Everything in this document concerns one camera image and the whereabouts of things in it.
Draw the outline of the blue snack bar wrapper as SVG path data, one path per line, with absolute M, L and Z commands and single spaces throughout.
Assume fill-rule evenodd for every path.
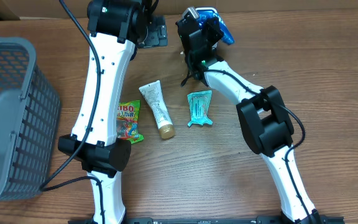
M 197 22 L 199 27 L 202 29 L 206 24 L 206 21 L 210 18 L 217 17 L 219 21 L 220 30 L 223 32 L 222 41 L 227 45 L 232 45 L 235 43 L 233 36 L 231 35 L 229 29 L 227 28 L 222 17 L 219 15 L 217 10 L 213 7 L 197 7 L 196 12 L 199 14 Z

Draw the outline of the teal tissue packet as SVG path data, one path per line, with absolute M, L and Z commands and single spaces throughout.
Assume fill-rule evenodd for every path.
M 213 121 L 208 118 L 212 93 L 211 90 L 206 90 L 187 95 L 191 116 L 191 120 L 188 122 L 188 127 L 191 127 L 193 124 L 201 126 L 204 124 L 213 124 Z

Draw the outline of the green gummy candy bag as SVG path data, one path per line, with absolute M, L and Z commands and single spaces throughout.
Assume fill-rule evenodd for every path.
M 118 138 L 128 140 L 132 144 L 144 140 L 138 130 L 139 112 L 140 100 L 119 103 L 116 125 Z

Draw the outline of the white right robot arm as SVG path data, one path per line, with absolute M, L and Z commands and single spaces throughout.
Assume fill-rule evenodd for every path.
M 189 35 L 188 65 L 197 79 L 222 93 L 237 110 L 242 136 L 252 152 L 265 161 L 277 188 L 284 223 L 321 223 L 295 161 L 292 122 L 300 119 L 284 104 L 277 88 L 262 88 L 231 69 L 214 45 L 224 32 L 218 18 L 207 19 Z

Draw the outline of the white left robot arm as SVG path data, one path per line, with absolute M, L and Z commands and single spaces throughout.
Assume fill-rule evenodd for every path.
M 154 16 L 157 1 L 93 0 L 88 26 L 89 67 L 81 109 L 58 150 L 81 162 L 92 185 L 94 215 L 88 223 L 124 223 L 121 177 L 131 142 L 117 136 L 119 99 L 128 64 L 137 49 L 167 45 L 165 19 Z

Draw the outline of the white barcode scanner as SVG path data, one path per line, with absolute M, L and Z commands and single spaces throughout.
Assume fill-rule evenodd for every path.
M 199 18 L 199 14 L 196 12 L 196 8 L 194 8 L 194 7 L 189 7 L 189 8 L 188 8 L 188 12 L 186 13 L 185 16 L 187 16 L 187 15 L 190 15 L 190 16 L 194 17 L 196 20 Z M 211 46 L 209 43 L 207 44 L 206 47 L 212 48 L 212 46 Z

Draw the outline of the white tube gold cap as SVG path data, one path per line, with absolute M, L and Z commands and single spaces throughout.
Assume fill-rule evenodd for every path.
M 139 88 L 142 96 L 154 114 L 157 128 L 162 139 L 170 139 L 175 135 L 175 129 L 163 99 L 160 81 L 152 82 Z

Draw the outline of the grey plastic basket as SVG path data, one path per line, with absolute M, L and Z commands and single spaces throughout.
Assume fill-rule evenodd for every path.
M 48 177 L 60 97 L 37 66 L 34 46 L 0 37 L 0 201 L 40 193 Z

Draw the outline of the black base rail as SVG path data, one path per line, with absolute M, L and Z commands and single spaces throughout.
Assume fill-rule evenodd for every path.
M 69 224 L 96 223 L 91 219 L 69 220 Z M 281 216 L 258 216 L 246 219 L 152 219 L 152 218 L 125 218 L 125 224 L 280 224 L 285 223 Z M 327 217 L 321 215 L 324 224 L 345 224 L 343 217 Z

